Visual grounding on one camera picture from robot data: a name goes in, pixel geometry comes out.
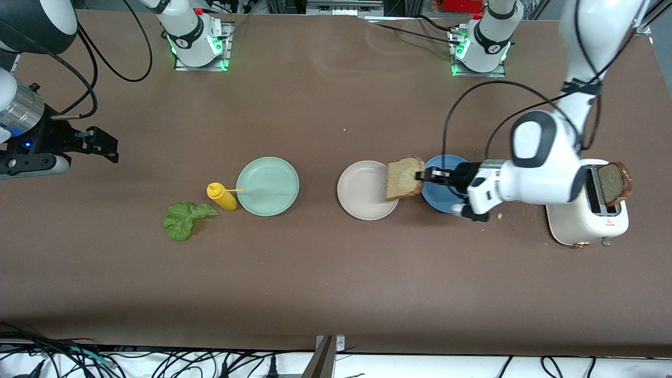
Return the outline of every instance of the green plate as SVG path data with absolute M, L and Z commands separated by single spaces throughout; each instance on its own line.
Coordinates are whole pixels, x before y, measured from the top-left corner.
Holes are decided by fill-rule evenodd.
M 254 215 L 271 217 L 287 210 L 298 196 L 298 175 L 279 157 L 262 157 L 247 165 L 236 183 L 238 201 Z

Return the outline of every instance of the blue plate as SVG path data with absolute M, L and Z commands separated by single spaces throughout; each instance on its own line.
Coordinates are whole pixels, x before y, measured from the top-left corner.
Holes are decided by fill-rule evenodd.
M 464 163 L 466 160 L 459 156 L 446 154 L 446 168 L 455 169 L 459 163 Z M 425 167 L 439 167 L 441 168 L 441 155 L 432 157 Z M 433 208 L 444 213 L 450 213 L 450 207 L 456 203 L 464 203 L 464 200 L 458 198 L 455 194 L 450 192 L 450 189 L 443 185 L 434 184 L 433 182 L 426 182 L 422 189 L 422 196 Z
M 298 175 L 279 157 L 262 157 L 247 165 L 238 176 L 238 201 L 245 210 L 272 217 L 287 210 L 298 196 Z

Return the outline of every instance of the white plate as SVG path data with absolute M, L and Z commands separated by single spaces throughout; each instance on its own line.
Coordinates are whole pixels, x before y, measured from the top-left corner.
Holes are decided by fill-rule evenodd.
M 363 221 L 384 218 L 399 200 L 385 200 L 387 165 L 377 161 L 358 161 L 338 179 L 338 201 L 350 215 Z

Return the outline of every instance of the lettuce leaf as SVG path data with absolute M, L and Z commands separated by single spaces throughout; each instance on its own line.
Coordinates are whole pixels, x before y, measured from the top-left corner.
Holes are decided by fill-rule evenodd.
M 191 202 L 178 202 L 168 208 L 163 217 L 163 229 L 173 240 L 185 241 L 192 235 L 194 219 L 219 215 L 217 210 L 206 203 L 195 206 Z

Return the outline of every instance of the red object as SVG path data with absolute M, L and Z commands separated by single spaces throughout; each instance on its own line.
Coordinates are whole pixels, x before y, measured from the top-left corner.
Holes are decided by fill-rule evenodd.
M 479 13 L 483 0 L 444 0 L 444 11 L 459 13 Z

